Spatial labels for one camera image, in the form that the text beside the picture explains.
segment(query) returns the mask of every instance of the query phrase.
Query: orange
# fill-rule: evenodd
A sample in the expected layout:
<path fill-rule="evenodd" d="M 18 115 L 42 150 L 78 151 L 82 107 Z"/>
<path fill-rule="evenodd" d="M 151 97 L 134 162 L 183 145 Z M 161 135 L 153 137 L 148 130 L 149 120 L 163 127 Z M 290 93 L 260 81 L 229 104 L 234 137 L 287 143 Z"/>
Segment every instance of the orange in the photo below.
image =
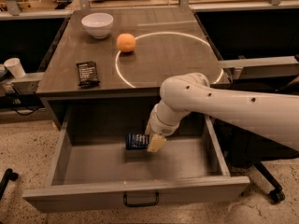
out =
<path fill-rule="evenodd" d="M 120 34 L 117 41 L 117 48 L 122 52 L 132 52 L 136 46 L 135 37 L 131 34 Z"/>

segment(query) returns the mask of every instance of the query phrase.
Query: speckled floor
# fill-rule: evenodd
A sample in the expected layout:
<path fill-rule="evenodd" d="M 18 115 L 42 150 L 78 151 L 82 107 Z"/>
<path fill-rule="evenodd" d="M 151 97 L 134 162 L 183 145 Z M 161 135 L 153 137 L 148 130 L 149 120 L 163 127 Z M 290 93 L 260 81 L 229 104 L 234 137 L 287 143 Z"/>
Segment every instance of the speckled floor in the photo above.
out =
<path fill-rule="evenodd" d="M 266 193 L 272 186 L 251 167 L 232 170 L 233 175 L 251 180 L 234 202 L 42 214 L 21 196 L 25 189 L 43 187 L 58 136 L 45 111 L 26 117 L 0 112 L 0 176 L 7 168 L 20 175 L 9 181 L 0 201 L 3 224 L 299 223 L 299 159 L 265 163 L 284 188 L 286 200 L 280 204 L 271 203 Z"/>

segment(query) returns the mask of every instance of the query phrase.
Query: table top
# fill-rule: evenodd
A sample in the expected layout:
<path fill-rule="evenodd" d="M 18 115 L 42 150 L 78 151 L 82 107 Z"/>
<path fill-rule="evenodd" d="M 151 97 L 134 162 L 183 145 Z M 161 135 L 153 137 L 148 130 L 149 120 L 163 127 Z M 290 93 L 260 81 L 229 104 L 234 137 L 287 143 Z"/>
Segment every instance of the table top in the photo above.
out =
<path fill-rule="evenodd" d="M 107 9 L 114 18 L 111 34 L 89 36 L 81 19 L 97 10 L 75 11 L 50 61 L 39 96 L 96 96 L 157 89 L 171 76 L 199 72 L 211 84 L 228 83 L 218 59 L 188 7 Z M 122 53 L 116 40 L 122 33 L 136 38 L 135 51 Z M 96 62 L 99 86 L 82 89 L 76 63 Z"/>

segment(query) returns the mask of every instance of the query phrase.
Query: open drawer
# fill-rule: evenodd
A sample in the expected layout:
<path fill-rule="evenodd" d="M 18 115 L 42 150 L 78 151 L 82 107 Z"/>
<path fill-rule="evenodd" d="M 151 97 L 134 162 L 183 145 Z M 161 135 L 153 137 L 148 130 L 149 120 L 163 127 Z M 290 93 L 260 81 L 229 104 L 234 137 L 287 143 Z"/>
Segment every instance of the open drawer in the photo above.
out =
<path fill-rule="evenodd" d="M 191 113 L 157 153 L 126 150 L 157 97 L 74 101 L 43 189 L 23 198 L 41 212 L 229 201 L 249 184 L 231 177 L 209 117 Z"/>

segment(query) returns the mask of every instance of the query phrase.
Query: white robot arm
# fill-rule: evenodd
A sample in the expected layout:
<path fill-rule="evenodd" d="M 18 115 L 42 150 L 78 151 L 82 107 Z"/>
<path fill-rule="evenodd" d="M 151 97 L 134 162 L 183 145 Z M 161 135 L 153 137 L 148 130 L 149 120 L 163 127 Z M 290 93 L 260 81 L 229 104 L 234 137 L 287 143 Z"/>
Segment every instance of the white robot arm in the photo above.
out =
<path fill-rule="evenodd" d="M 151 111 L 148 151 L 159 150 L 191 112 L 207 114 L 299 150 L 299 96 L 217 90 L 199 73 L 170 77 Z"/>

